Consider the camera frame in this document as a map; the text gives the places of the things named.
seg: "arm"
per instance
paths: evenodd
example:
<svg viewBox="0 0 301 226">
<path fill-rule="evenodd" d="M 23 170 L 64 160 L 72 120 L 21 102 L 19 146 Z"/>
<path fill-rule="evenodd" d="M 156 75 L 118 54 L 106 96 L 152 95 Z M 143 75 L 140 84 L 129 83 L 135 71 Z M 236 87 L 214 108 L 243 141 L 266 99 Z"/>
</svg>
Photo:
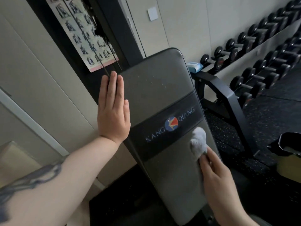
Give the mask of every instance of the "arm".
<svg viewBox="0 0 301 226">
<path fill-rule="evenodd" d="M 1 225 L 64 225 L 94 179 L 129 134 L 129 103 L 123 79 L 103 76 L 99 94 L 100 136 L 64 162 L 42 167 L 0 189 Z"/>
<path fill-rule="evenodd" d="M 221 226 L 258 226 L 243 209 L 229 168 L 213 150 L 207 150 L 200 165 L 205 195 L 217 222 Z"/>
</svg>

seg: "hand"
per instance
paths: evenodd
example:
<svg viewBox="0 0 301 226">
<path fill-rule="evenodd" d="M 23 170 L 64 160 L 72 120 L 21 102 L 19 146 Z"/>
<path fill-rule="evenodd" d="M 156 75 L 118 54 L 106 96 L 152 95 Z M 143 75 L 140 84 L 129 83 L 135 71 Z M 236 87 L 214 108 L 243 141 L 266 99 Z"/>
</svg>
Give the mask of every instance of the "hand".
<svg viewBox="0 0 301 226">
<path fill-rule="evenodd" d="M 97 115 L 98 131 L 101 137 L 112 140 L 119 146 L 128 137 L 131 127 L 129 101 L 124 100 L 122 76 L 117 76 L 117 73 L 112 71 L 109 87 L 108 80 L 106 75 L 101 79 Z"/>
<path fill-rule="evenodd" d="M 239 200 L 237 189 L 228 167 L 207 147 L 207 156 L 201 155 L 204 190 L 217 222 L 226 225 L 257 225 L 247 215 Z"/>
</svg>

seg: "exercise chart poster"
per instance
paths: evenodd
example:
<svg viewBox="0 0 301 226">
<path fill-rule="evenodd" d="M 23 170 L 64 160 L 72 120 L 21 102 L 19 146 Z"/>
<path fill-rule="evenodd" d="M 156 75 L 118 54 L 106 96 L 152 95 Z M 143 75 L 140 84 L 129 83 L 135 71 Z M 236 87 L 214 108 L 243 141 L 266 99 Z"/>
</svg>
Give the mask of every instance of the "exercise chart poster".
<svg viewBox="0 0 301 226">
<path fill-rule="evenodd" d="M 95 35 L 92 19 L 81 0 L 46 1 L 90 72 L 118 61 L 112 45 Z"/>
</svg>

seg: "tattoo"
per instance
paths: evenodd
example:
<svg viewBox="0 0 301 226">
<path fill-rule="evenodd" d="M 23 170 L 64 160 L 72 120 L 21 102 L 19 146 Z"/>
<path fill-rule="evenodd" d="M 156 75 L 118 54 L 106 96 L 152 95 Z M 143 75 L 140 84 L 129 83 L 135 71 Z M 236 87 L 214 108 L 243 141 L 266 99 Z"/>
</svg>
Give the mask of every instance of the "tattoo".
<svg viewBox="0 0 301 226">
<path fill-rule="evenodd" d="M 65 158 L 59 162 L 44 166 L 0 189 L 0 224 L 9 220 L 6 203 L 15 192 L 34 189 L 39 184 L 54 179 L 61 172 L 61 166 Z"/>
</svg>

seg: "fingers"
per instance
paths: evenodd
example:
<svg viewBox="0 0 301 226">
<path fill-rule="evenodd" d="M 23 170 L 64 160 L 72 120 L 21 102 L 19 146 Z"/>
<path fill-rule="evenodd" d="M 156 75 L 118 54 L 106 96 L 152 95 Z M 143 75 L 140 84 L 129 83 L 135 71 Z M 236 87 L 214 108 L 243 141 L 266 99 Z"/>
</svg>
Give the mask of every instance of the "fingers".
<svg viewBox="0 0 301 226">
<path fill-rule="evenodd" d="M 106 101 L 106 107 L 108 107 L 108 109 L 112 109 L 114 105 L 115 95 L 116 95 L 116 80 L 117 80 L 117 73 L 115 71 L 112 71 L 109 87 L 108 87 L 107 101 Z"/>
<path fill-rule="evenodd" d="M 104 110 L 106 106 L 108 81 L 109 81 L 108 76 L 103 75 L 101 78 L 99 98 L 98 98 L 98 107 L 100 108 L 100 110 Z"/>
<path fill-rule="evenodd" d="M 128 125 L 131 126 L 129 100 L 124 100 L 123 114 L 124 114 L 125 125 L 126 126 L 128 126 Z"/>
<path fill-rule="evenodd" d="M 202 154 L 200 157 L 200 166 L 205 179 L 213 174 L 209 161 L 204 154 Z"/>
<path fill-rule="evenodd" d="M 207 157 L 212 163 L 212 167 L 214 168 L 214 172 L 217 175 L 220 175 L 220 172 L 223 170 L 224 164 L 217 156 L 217 154 L 209 147 L 207 147 Z"/>
<path fill-rule="evenodd" d="M 114 108 L 116 110 L 123 109 L 124 105 L 124 82 L 121 75 L 117 76 L 117 91 L 114 103 Z"/>
</svg>

